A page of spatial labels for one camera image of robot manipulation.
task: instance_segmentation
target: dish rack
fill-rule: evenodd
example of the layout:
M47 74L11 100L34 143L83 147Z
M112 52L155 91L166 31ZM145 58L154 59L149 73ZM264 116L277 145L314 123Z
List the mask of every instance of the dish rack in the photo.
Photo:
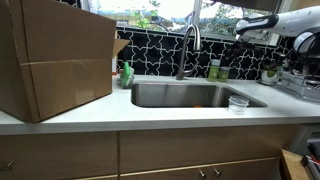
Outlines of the dish rack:
M285 91L298 99L320 103L320 77L291 74L290 72L279 73L279 82L275 87Z

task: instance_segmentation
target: bottle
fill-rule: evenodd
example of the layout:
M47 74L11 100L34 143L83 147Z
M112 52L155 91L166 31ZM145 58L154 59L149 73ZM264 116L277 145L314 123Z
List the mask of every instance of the bottle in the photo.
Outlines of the bottle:
M217 77L219 74L219 68L220 68L220 60L214 59L211 62L210 71L208 75L208 81L214 82L217 81Z
M227 67L227 66L221 67L221 71L219 73L218 80L220 82L227 82L227 79L228 79L228 76L229 76L229 71L230 71L229 67Z

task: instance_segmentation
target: stainless steel sink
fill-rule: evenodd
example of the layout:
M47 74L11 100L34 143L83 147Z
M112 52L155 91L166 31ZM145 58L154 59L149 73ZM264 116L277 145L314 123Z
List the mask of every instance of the stainless steel sink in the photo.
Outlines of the stainless steel sink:
M134 84L131 102L149 108L228 107L231 95L249 99L248 107L267 107L265 103L226 86L167 83Z

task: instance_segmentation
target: cardboard box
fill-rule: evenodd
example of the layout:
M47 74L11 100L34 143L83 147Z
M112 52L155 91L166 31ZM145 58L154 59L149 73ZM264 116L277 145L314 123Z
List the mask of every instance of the cardboard box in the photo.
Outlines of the cardboard box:
M0 0L0 109L39 122L112 92L116 22L54 0Z

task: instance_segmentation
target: window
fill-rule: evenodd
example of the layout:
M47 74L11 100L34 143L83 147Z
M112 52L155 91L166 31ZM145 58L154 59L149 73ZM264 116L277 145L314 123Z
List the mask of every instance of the window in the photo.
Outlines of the window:
M269 15L281 0L82 0L82 7L114 19L118 26L184 33L198 24L205 36L236 35L237 22L252 13Z

